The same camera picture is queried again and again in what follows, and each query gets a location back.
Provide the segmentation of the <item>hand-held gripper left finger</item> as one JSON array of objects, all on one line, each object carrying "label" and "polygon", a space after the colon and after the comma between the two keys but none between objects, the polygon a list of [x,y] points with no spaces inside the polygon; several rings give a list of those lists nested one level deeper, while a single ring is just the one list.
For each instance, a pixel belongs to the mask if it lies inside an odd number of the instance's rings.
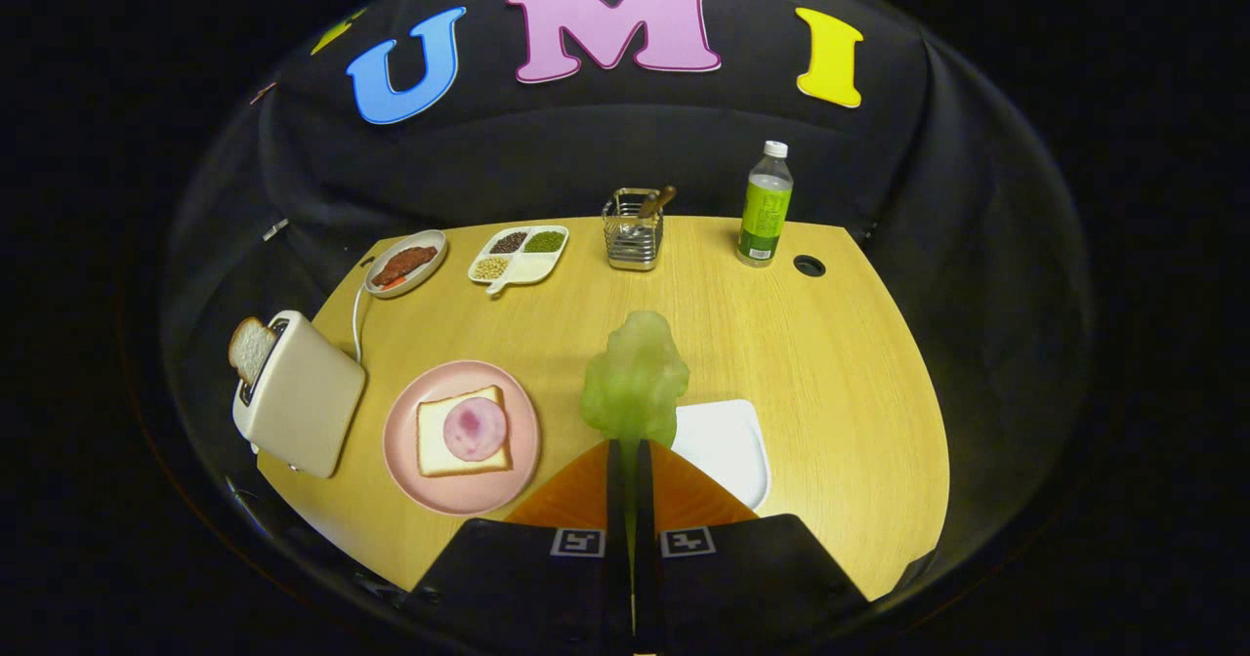
[{"label": "hand-held gripper left finger", "polygon": [[621,451],[598,444],[539,490],[579,491],[585,519],[469,519],[418,581],[405,611],[451,652],[628,652],[632,602]]}]

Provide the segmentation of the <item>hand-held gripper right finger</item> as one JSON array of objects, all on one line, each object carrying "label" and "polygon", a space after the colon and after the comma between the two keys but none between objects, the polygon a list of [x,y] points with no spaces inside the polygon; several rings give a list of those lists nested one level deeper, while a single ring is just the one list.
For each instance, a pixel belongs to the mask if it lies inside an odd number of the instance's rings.
[{"label": "hand-held gripper right finger", "polygon": [[759,517],[662,444],[638,447],[644,652],[812,652],[868,599],[794,514]]}]

